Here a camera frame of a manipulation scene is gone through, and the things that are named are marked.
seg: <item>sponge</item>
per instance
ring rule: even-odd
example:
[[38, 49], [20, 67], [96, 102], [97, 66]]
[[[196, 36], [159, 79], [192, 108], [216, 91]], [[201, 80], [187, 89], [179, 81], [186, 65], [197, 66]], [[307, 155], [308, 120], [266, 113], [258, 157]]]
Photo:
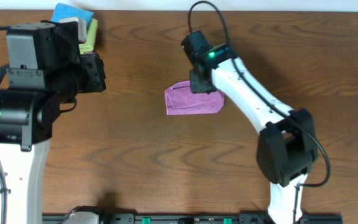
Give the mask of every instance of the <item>sponge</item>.
[[98, 31], [98, 21], [92, 19], [91, 25], [88, 28], [88, 33], [86, 34], [85, 44], [80, 44], [81, 54], [93, 52], [94, 43], [96, 41], [96, 31]]
[[69, 6], [63, 3], [58, 3], [55, 7], [55, 11], [53, 12], [51, 21], [59, 22], [60, 19], [66, 19], [69, 17], [79, 17], [83, 19], [86, 22], [86, 26], [89, 27], [93, 17], [93, 12], [77, 9], [73, 6]]

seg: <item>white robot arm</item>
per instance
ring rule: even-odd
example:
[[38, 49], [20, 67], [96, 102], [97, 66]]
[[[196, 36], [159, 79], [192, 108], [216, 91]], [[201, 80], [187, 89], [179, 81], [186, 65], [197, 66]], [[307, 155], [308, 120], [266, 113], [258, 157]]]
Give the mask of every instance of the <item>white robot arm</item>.
[[[235, 59], [238, 69], [244, 74], [245, 78], [264, 95], [271, 104], [275, 105], [280, 111], [290, 115], [289, 111], [293, 110], [288, 105], [279, 101], [271, 95], [246, 69], [240, 58]], [[218, 65], [217, 69], [212, 70], [213, 85], [223, 91], [247, 116], [259, 134], [265, 129], [268, 122], [277, 123], [283, 118], [276, 112], [272, 111], [244, 82], [239, 78], [236, 69], [227, 59]], [[295, 187], [303, 184], [307, 178], [307, 174], [301, 174], [297, 178], [290, 181], [286, 187], [280, 184], [270, 183], [270, 205], [268, 214], [276, 224], [289, 224], [293, 220], [293, 209], [295, 203]], [[302, 217], [301, 212], [301, 190], [297, 198], [296, 220]]]
[[20, 144], [0, 143], [0, 170], [9, 189], [6, 224], [42, 223], [42, 182], [49, 153], [49, 140], [21, 151]]

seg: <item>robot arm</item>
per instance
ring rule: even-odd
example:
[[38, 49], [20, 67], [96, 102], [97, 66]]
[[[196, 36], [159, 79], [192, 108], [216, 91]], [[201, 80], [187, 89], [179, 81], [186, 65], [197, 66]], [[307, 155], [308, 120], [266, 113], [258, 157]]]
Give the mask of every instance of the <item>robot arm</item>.
[[60, 104], [76, 105], [78, 93], [106, 89], [103, 61], [97, 53], [80, 55], [77, 28], [77, 22], [46, 21], [7, 31], [9, 66], [3, 74], [9, 89], [0, 90], [0, 171], [8, 195], [1, 201], [0, 187], [0, 223], [2, 218], [7, 224], [42, 223], [52, 123], [70, 111], [60, 111]]
[[[246, 69], [242, 60], [236, 58], [235, 62], [239, 69], [244, 73], [246, 79], [253, 84], [259, 93], [270, 100], [280, 111], [289, 116], [289, 111], [293, 110], [288, 105], [282, 103], [271, 95]], [[259, 134], [265, 129], [269, 122], [277, 123], [283, 118], [272, 111], [241, 79], [233, 67], [231, 59], [219, 64], [219, 67], [212, 70], [212, 83], [218, 89], [223, 91], [245, 114]], [[302, 174], [290, 181], [286, 187], [280, 184], [270, 183], [270, 205], [268, 214], [276, 224], [289, 224], [293, 220], [293, 209], [295, 203], [295, 187], [303, 184], [307, 174]], [[302, 217], [301, 190], [297, 198], [296, 220]]]
[[[188, 35], [182, 42], [190, 62], [191, 90], [193, 93], [209, 93], [221, 90], [241, 109], [259, 134], [257, 162], [270, 183], [268, 214], [276, 224], [289, 224], [302, 216], [301, 190], [296, 199], [296, 188], [303, 184], [311, 164], [317, 159], [316, 146], [295, 127], [271, 108], [250, 89], [234, 68], [231, 57], [235, 54], [228, 46], [214, 47], [200, 31]], [[239, 57], [234, 59], [245, 79], [285, 115], [297, 120], [314, 134], [311, 115], [306, 110], [295, 112], [270, 94], [246, 69]], [[291, 133], [285, 139], [284, 132]]]

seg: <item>blue sponge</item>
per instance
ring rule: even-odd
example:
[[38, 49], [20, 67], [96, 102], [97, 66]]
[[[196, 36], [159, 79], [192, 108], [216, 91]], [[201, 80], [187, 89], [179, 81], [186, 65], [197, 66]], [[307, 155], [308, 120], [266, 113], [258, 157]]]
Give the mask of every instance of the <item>blue sponge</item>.
[[60, 19], [75, 16], [83, 19], [86, 22], [86, 26], [89, 27], [91, 24], [91, 19], [93, 17], [93, 12], [89, 12], [83, 9], [77, 9], [73, 6], [68, 6], [63, 3], [58, 3], [56, 5], [55, 11], [53, 12], [51, 21], [59, 22]]

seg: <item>white wall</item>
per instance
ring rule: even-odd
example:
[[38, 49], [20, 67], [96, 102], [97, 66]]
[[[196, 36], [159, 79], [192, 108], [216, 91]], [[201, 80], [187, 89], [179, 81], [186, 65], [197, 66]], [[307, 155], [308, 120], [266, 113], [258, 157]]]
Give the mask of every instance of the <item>white wall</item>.
[[[351, 11], [358, 0], [210, 0], [232, 11]], [[196, 0], [0, 0], [0, 9], [53, 9], [58, 2], [85, 9], [188, 10]], [[196, 9], [209, 9], [197, 6]]]

